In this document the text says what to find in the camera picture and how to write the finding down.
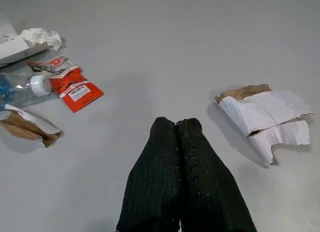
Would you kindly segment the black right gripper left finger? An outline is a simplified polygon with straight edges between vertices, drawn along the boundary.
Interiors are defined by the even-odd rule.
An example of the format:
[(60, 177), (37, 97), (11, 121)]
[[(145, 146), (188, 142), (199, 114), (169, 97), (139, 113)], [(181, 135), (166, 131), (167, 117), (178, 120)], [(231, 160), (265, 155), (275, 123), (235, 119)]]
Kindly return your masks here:
[(118, 232), (177, 232), (182, 181), (175, 124), (157, 117), (128, 176)]

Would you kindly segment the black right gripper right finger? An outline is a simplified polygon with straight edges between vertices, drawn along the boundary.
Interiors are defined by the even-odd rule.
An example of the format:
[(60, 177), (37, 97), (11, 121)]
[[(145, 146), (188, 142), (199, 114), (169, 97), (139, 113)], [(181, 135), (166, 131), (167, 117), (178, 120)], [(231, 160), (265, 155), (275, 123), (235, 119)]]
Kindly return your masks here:
[(255, 232), (237, 183), (196, 118), (175, 125), (184, 166), (184, 232)]

